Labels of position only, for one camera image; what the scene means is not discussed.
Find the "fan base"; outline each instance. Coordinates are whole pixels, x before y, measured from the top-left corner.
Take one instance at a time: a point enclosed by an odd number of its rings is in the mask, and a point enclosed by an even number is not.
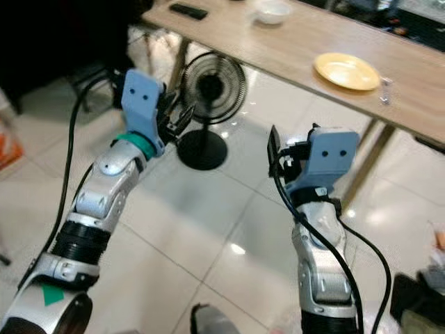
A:
[[[211,170],[221,166],[227,158],[227,144],[219,135],[210,132],[201,147],[202,132],[194,130],[184,134],[179,142],[177,153],[184,165],[197,170]]]

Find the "robotic arm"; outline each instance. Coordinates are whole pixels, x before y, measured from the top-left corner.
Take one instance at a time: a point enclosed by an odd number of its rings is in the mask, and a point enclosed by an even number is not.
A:
[[[3,318],[0,334],[85,331],[92,312],[87,291],[99,279],[99,259],[127,196],[148,161],[160,157],[165,143],[175,140],[191,120],[189,109],[175,124],[170,121],[177,96],[163,95],[163,90],[144,74],[127,72],[122,96],[127,133],[94,162],[54,247],[38,258]]]
[[[331,199],[329,193],[333,184],[348,172],[358,138],[358,134],[347,129],[314,125],[307,141],[281,152],[275,127],[268,142],[269,176],[284,178],[290,205],[335,247],[343,259],[346,236],[337,220],[341,205],[338,200]],[[280,157],[287,158],[283,166],[279,164]],[[292,241],[299,260],[303,333],[357,333],[354,296],[336,257],[297,220]]]

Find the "wooden table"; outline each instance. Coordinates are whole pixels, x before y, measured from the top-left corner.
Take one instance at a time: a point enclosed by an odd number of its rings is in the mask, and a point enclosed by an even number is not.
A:
[[[146,22],[183,36],[172,88],[185,62],[189,41],[225,54],[334,102],[385,122],[385,128],[344,198],[347,204],[361,187],[395,128],[445,146],[445,56],[433,49],[374,29],[298,1],[288,1],[293,14],[280,26],[253,20],[254,0],[186,0],[209,11],[202,21],[168,10],[169,3],[143,14]],[[391,103],[380,101],[381,89],[355,92],[322,79],[314,59],[325,52],[363,58],[383,77],[393,80]]]

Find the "orange bag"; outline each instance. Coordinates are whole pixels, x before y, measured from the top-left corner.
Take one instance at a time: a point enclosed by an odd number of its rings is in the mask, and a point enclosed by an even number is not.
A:
[[[0,119],[0,170],[23,155],[23,148]]]

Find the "remote control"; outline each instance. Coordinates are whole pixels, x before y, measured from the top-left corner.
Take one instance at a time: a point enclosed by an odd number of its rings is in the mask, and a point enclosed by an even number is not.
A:
[[[204,9],[199,9],[182,3],[174,3],[169,7],[169,9],[198,20],[204,19],[209,13]]]

